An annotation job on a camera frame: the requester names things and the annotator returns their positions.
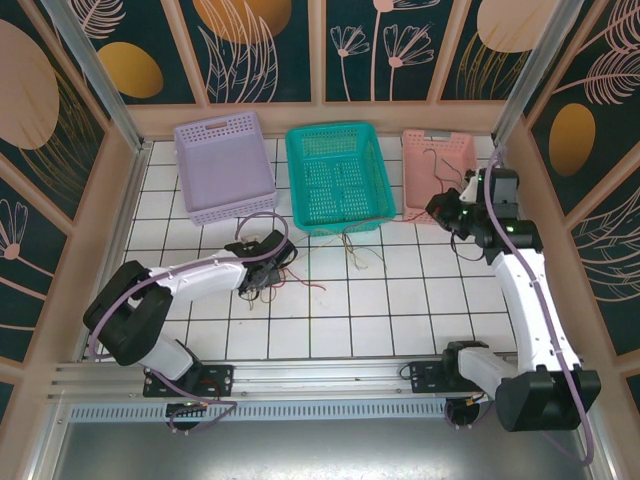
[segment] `green plastic basket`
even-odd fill
[[[296,128],[286,143],[293,221],[300,230],[310,235],[339,234],[352,225],[347,233],[374,230],[395,216],[372,125]]]

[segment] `pink wire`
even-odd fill
[[[509,239],[509,236],[502,228],[502,225],[500,225],[500,222],[498,222],[498,218],[496,216],[496,213],[493,209],[493,205],[491,203],[491,172],[493,171],[493,167],[495,166],[495,164],[498,163],[498,158],[499,158],[498,150],[499,149],[496,148],[493,154],[491,155],[491,161],[489,162],[489,166],[487,167],[485,172],[484,198],[487,204],[487,212],[489,213],[489,217],[491,218],[491,223],[493,224],[494,228],[498,232],[498,235],[500,235],[505,245],[509,247],[509,250],[511,250],[511,253],[513,253],[513,255],[518,259],[518,261],[524,268],[525,272],[529,277],[529,280],[531,281],[531,286],[535,290],[536,296],[538,297],[538,302],[540,303],[540,308],[542,309],[542,314],[547,324],[547,329],[549,330],[549,336],[551,337],[551,344],[553,346],[553,349],[556,352],[558,363],[560,363],[560,368],[562,369],[564,378],[566,379],[567,384],[569,385],[569,391],[571,392],[571,397],[573,398],[573,401],[576,404],[576,409],[578,410],[580,421],[582,422],[582,425],[584,427],[585,440],[587,444],[585,458],[580,459],[576,457],[573,453],[569,452],[564,447],[562,447],[562,445],[560,445],[556,440],[554,440],[547,432],[543,432],[543,433],[545,437],[564,455],[576,460],[578,463],[580,463],[583,466],[588,466],[588,465],[591,465],[591,463],[593,462],[593,457],[595,455],[593,430],[591,429],[591,424],[589,422],[589,418],[587,417],[587,412],[584,408],[584,404],[582,403],[582,399],[580,398],[580,394],[578,393],[578,388],[576,387],[576,383],[574,382],[573,377],[571,376],[571,371],[569,370],[569,366],[567,365],[567,362],[560,348],[560,341],[558,340],[558,335],[553,325],[553,319],[551,318],[549,305],[547,304],[547,300],[544,296],[544,292],[542,291],[542,287],[540,286],[540,283],[538,282],[538,279],[536,278],[536,275],[533,272],[533,269],[531,268],[527,260],[522,256],[522,254],[518,251],[518,249],[513,244],[513,242]]]

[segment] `cable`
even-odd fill
[[[204,267],[207,265],[215,265],[215,264],[224,264],[224,263],[244,263],[247,261],[254,261],[254,262],[258,262],[260,260],[266,260],[267,258],[270,258],[273,254],[279,252],[280,250],[282,250],[282,248],[286,245],[287,240],[289,238],[289,225],[287,224],[287,221],[280,215],[278,215],[277,213],[271,213],[271,212],[258,212],[258,213],[254,213],[252,215],[249,215],[248,217],[246,217],[242,222],[240,222],[240,224],[238,225],[238,228],[236,230],[235,233],[235,239],[238,240],[238,236],[240,234],[240,230],[242,229],[242,227],[247,223],[247,221],[249,221],[252,218],[261,218],[261,217],[272,217],[272,218],[277,218],[278,220],[280,220],[284,226],[284,235],[282,237],[281,242],[278,244],[278,246],[276,246],[273,250],[271,250],[270,252],[264,253],[262,255],[257,255],[255,257],[243,257],[243,258],[238,258],[238,257],[223,257],[223,258],[217,258],[217,257],[208,257],[208,258],[204,258],[200,261],[197,262],[193,262],[189,265],[184,265],[182,267],[177,267],[174,269],[170,269],[164,273],[161,273],[159,275],[154,275],[152,277],[149,277],[146,280],[143,280],[142,282],[134,285],[133,287],[131,287],[129,290],[127,290],[125,293],[123,293],[114,303],[113,305],[111,305],[111,307],[109,307],[107,309],[107,311],[104,313],[104,315],[102,316],[102,318],[100,318],[100,320],[98,321],[98,323],[96,324],[93,333],[91,334],[90,338],[89,338],[89,353],[91,354],[91,356],[93,356],[94,358],[107,358],[110,357],[110,355],[99,355],[98,352],[96,351],[96,347],[97,347],[97,343],[98,343],[98,335],[100,335],[100,332],[102,331],[102,329],[104,328],[104,326],[106,325],[106,323],[109,321],[109,319],[111,318],[111,316],[115,313],[115,311],[120,308],[120,306],[125,303],[126,301],[129,300],[129,298],[131,297],[131,295],[133,295],[134,293],[136,293],[139,290],[142,290],[143,288],[147,287],[148,285],[151,285],[152,283],[155,283],[157,281],[160,280],[164,280],[165,278],[171,278],[174,275],[179,275],[181,273],[184,272],[188,272],[191,270],[194,270],[196,268],[200,268],[200,267]],[[222,420],[224,417],[226,417],[227,415],[229,415],[231,412],[233,412],[237,407],[238,407],[238,403],[234,402],[234,401],[230,401],[230,400],[212,400],[212,399],[208,399],[208,398],[204,398],[204,397],[198,397],[197,395],[193,395],[185,390],[182,390],[181,388],[177,387],[176,385],[174,385],[170,380],[168,380],[164,375],[162,375],[160,372],[157,372],[155,370],[151,370],[151,373],[153,373],[162,383],[165,384],[165,386],[167,388],[169,388],[170,390],[173,390],[175,393],[177,393],[178,395],[185,397],[185,398],[190,398],[191,400],[194,400],[196,402],[202,403],[204,406],[208,406],[208,405],[228,405],[229,408],[227,408],[224,412],[222,412],[220,415],[218,415],[216,418],[214,418],[213,420],[211,420],[210,422],[201,422],[199,423],[196,427],[192,428],[190,431],[192,433],[197,433],[206,429],[209,429],[211,427],[213,427],[214,425],[216,425],[220,420]],[[178,433],[181,432],[183,435],[189,435],[189,430],[178,430],[177,428],[175,428],[173,426],[173,420],[175,419],[177,413],[174,412],[174,415],[172,415],[170,421],[169,421],[169,425],[172,427],[172,432],[173,433]]]
[[[200,267],[206,267],[208,265],[217,265],[217,264],[222,264],[222,263],[259,262],[260,260],[266,260],[267,258],[270,258],[275,253],[278,253],[280,250],[282,250],[282,248],[286,245],[287,240],[289,238],[289,225],[287,224],[287,221],[282,216],[278,215],[277,213],[258,212],[258,213],[254,213],[252,215],[249,215],[244,220],[242,220],[242,222],[240,222],[240,224],[238,225],[238,228],[236,229],[236,233],[235,233],[235,237],[234,237],[235,240],[238,240],[238,236],[240,234],[240,230],[242,230],[242,227],[247,223],[247,221],[249,221],[252,218],[264,218],[264,217],[277,218],[278,220],[280,220],[282,222],[282,224],[284,226],[284,235],[282,237],[282,240],[280,241],[278,246],[276,246],[273,250],[271,250],[270,252],[264,253],[262,255],[257,255],[255,257],[241,257],[241,258],[240,257],[222,257],[222,258],[206,257],[206,258],[203,258],[201,260],[192,262],[192,263],[190,263],[188,265],[183,265],[181,267],[176,267],[176,268],[167,270],[164,273],[160,273],[158,275],[154,275],[152,277],[147,278],[146,280],[143,280],[140,283],[137,283],[136,285],[131,287],[129,290],[127,290],[125,293],[123,293],[111,305],[111,307],[109,307],[107,309],[107,311],[104,313],[104,315],[102,315],[102,317],[100,318],[100,320],[96,324],[95,328],[93,329],[93,333],[89,337],[89,353],[90,353],[90,355],[92,357],[94,357],[94,358],[109,358],[110,357],[110,355],[100,355],[98,353],[97,348],[96,348],[97,347],[97,343],[98,343],[98,335],[100,335],[100,332],[104,328],[105,324],[109,321],[111,316],[115,313],[115,311],[118,308],[120,308],[120,305],[122,305],[127,300],[129,300],[131,295],[133,295],[134,293],[138,292],[139,290],[142,290],[143,288],[151,285],[152,283],[158,282],[160,280],[164,280],[165,278],[172,278],[174,275],[179,275],[181,273],[189,272],[191,270],[195,270],[195,269],[200,268]]]
[[[466,260],[467,262],[479,262],[484,258],[484,250],[482,251],[482,255],[480,255],[478,258],[467,258],[464,255],[460,255],[458,253],[458,247],[456,247],[455,233],[451,234],[451,241],[449,242],[449,245],[451,246],[451,250],[453,250],[453,253],[455,253],[456,256],[462,258],[463,260]]]
[[[547,329],[549,330],[549,336],[551,337],[551,345],[556,352],[556,356],[558,358],[558,363],[560,364],[560,368],[562,369],[562,373],[569,385],[569,390],[571,392],[571,397],[576,405],[576,409],[578,410],[578,415],[580,416],[580,421],[582,426],[584,427],[584,435],[586,442],[586,452],[585,458],[580,459],[577,458],[573,453],[566,450],[562,445],[560,445],[553,437],[551,437],[546,432],[543,432],[547,440],[551,442],[560,452],[566,455],[569,458],[573,458],[577,460],[582,466],[588,466],[593,462],[593,457],[595,454],[594,440],[593,440],[593,431],[591,429],[591,424],[587,417],[587,412],[585,411],[584,404],[582,403],[582,399],[580,398],[580,394],[578,393],[578,389],[576,387],[576,383],[573,380],[573,376],[571,375],[571,371],[569,370],[569,366],[567,365],[567,361],[564,358],[564,354],[562,353],[562,349],[560,348],[560,341],[558,340],[558,334],[556,333],[555,327],[553,326],[553,319],[551,318],[551,312],[549,311],[549,305],[547,305],[547,300],[545,299],[544,292],[542,287],[540,286],[540,282],[536,277],[533,269],[527,262],[527,260],[522,256],[522,254],[518,251],[513,242],[509,239],[509,236],[498,222],[498,218],[493,209],[493,204],[491,200],[491,173],[493,171],[493,167],[498,163],[498,159],[500,157],[498,148],[496,148],[491,154],[491,160],[489,162],[489,166],[485,171],[484,178],[484,198],[487,204],[487,212],[489,213],[489,218],[491,218],[491,223],[494,228],[498,232],[498,235],[502,238],[505,245],[509,247],[509,250],[513,255],[518,259],[522,267],[524,268],[529,280],[531,281],[531,286],[536,292],[536,296],[538,297],[538,302],[540,303],[540,308],[542,309],[542,314],[544,316],[545,323],[547,324]]]

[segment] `lavender plastic basket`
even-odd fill
[[[176,127],[176,158],[196,225],[274,208],[276,187],[254,112]]]

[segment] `floor tile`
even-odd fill
[[[278,139],[278,156],[276,158],[278,163],[287,162],[287,143],[284,138]]]
[[[387,160],[384,162],[384,166],[387,170],[387,177],[389,178],[389,184],[392,187],[402,186],[402,162],[397,160]]]
[[[384,280],[350,280],[349,301],[352,316],[389,313]]]
[[[229,318],[231,296],[238,296],[237,292],[211,292],[193,301],[191,306],[191,320],[226,320]]]
[[[459,277],[456,254],[449,245],[421,245],[422,268],[425,277]]]
[[[344,247],[319,248],[311,252],[311,280],[339,280],[346,274]]]
[[[308,358],[309,319],[273,320],[269,330],[269,358]]]
[[[347,282],[319,281],[321,288],[311,288],[311,316],[312,317],[341,317],[349,315],[349,295]]]
[[[393,355],[389,317],[352,318],[351,331],[355,357]]]
[[[356,247],[354,255],[349,255],[349,280],[366,278],[383,279],[385,265],[382,258],[382,247]]]
[[[391,318],[391,322],[396,355],[431,355],[435,353],[431,320],[428,315],[394,316]]]
[[[404,207],[404,199],[402,198],[402,187],[391,187],[391,195],[393,196],[393,204],[396,207],[396,213],[401,214]]]
[[[240,239],[243,242],[261,242],[273,232],[273,225],[272,218],[251,218],[242,226]]]
[[[286,163],[279,163],[276,173],[276,187],[289,188],[289,165]]]
[[[269,318],[268,290],[262,292],[262,299],[264,301],[260,297],[252,301],[245,300],[234,291],[231,296],[231,318]]]
[[[189,322],[164,322],[162,333],[171,340],[178,340],[183,345],[187,341],[187,327]]]
[[[465,278],[464,289],[471,313],[507,311],[497,278]]]
[[[190,322],[187,347],[202,361],[224,360],[229,322]]]
[[[150,165],[144,178],[142,190],[145,192],[165,190],[173,191],[178,180],[178,168],[175,165]]]
[[[276,198],[276,213],[284,217],[293,215],[293,207],[291,206],[291,190],[288,188],[279,188]]]
[[[175,267],[198,258],[198,250],[165,250],[162,254],[161,267]]]
[[[197,227],[191,220],[171,220],[167,231],[167,250],[199,248],[202,227]]]
[[[161,255],[162,250],[131,251],[127,252],[125,261],[137,260],[145,268],[154,268],[160,266]]]
[[[312,318],[311,356],[315,358],[350,357],[349,319]]]
[[[436,341],[436,353],[441,354],[449,342],[473,340],[471,320],[464,315],[432,315],[433,335]]]
[[[420,252],[417,245],[383,247],[388,278],[421,278]]]
[[[154,142],[149,165],[175,165],[176,147],[173,141]]]
[[[137,220],[169,218],[174,192],[142,192]]]
[[[432,314],[467,313],[467,302],[459,278],[428,278],[425,285]]]
[[[291,273],[284,273],[287,280],[293,281],[296,279],[295,277],[298,277],[300,280],[309,280],[309,260],[309,249],[298,248],[298,257],[287,267]]]
[[[476,340],[489,345],[492,352],[515,352],[516,341],[506,313],[471,314]]]
[[[422,279],[389,280],[391,315],[429,313]]]
[[[482,249],[480,247],[477,245],[467,244],[458,245],[456,249],[458,254],[461,255],[458,257],[458,261],[460,262],[460,270],[464,277],[494,276],[493,269],[487,265],[487,260],[485,258],[477,261],[467,260],[467,258],[471,260],[480,258],[482,256]]]
[[[267,151],[267,158],[269,159],[269,162],[275,162],[276,150],[278,148],[278,139],[276,138],[265,139],[264,148]]]
[[[168,220],[136,220],[129,241],[129,250],[161,250],[168,225]]]
[[[238,219],[230,218],[221,222],[209,223],[203,227],[202,248],[222,249],[234,243],[233,236],[238,228]]]
[[[473,137],[477,158],[490,158],[494,146],[490,135],[476,135]]]
[[[418,240],[421,244],[442,243],[449,245],[451,233],[447,232],[440,225],[419,223],[416,224]]]
[[[184,204],[184,197],[180,192],[177,192],[176,197],[173,199],[171,218],[189,218],[187,207]]]
[[[300,282],[287,282],[277,292],[275,299],[271,301],[271,318],[309,316],[309,287]]]
[[[401,215],[396,215],[395,220],[402,220]],[[416,227],[411,222],[386,222],[381,225],[382,240],[385,245],[390,244],[408,244],[415,245],[418,243],[416,236]]]
[[[268,320],[231,320],[229,322],[229,360],[267,358]]]
[[[382,158],[385,160],[402,160],[402,144],[400,137],[378,137]]]

